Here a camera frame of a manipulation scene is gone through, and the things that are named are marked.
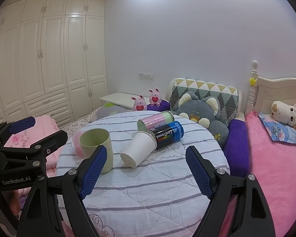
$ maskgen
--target gray plush toy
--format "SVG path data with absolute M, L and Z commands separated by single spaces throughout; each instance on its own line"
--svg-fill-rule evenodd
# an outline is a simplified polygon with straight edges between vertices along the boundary
M 177 108 L 177 111 L 173 114 L 202 125 L 211 132 L 221 148 L 225 146 L 229 130 L 219 121 L 220 104 L 216 97 L 209 96 L 199 100 L 193 92 L 187 92 L 175 104 L 174 108 Z

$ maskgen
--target wall socket panel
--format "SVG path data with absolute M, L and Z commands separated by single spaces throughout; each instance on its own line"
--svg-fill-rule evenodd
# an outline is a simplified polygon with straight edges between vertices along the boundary
M 149 79 L 149 80 L 153 80 L 153 74 L 139 73 L 139 79 Z

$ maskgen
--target white wooden bed frame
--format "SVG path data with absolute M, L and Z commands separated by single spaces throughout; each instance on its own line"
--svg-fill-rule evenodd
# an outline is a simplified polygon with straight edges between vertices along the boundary
M 176 80 L 177 80 L 177 78 L 173 78 L 172 81 L 170 82 L 168 88 L 167 88 L 167 91 L 166 91 L 166 100 L 167 101 L 170 101 L 170 97 L 171 97 L 171 94 L 172 94 L 172 88 L 173 88 L 173 85 L 174 85 Z M 238 92 L 239 92 L 239 102 L 238 102 L 236 119 L 244 121 L 245 120 L 245 115 L 241 110 L 242 91 L 238 89 Z
M 257 62 L 254 61 L 251 77 L 256 79 L 256 83 L 250 86 L 245 114 L 247 115 L 253 110 L 258 113 L 270 114 L 274 101 L 294 105 L 296 103 L 296 78 L 268 79 L 260 77 L 257 66 Z

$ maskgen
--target drawer handle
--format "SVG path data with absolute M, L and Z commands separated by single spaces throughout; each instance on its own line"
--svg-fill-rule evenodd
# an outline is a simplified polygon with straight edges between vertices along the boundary
M 51 102 L 51 99 L 49 99 L 48 101 L 43 101 L 43 104 L 49 103 Z

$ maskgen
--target white side table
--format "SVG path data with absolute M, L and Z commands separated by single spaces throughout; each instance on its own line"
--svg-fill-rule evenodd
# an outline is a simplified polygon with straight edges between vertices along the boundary
M 107 102 L 110 102 L 115 105 L 122 106 L 126 109 L 132 109 L 135 101 L 132 100 L 131 97 L 138 97 L 138 96 L 133 94 L 116 92 L 116 93 L 101 97 L 100 100 L 102 102 L 102 106 L 105 105 Z M 144 98 L 147 105 L 150 104 L 149 98 L 148 97 L 144 97 Z

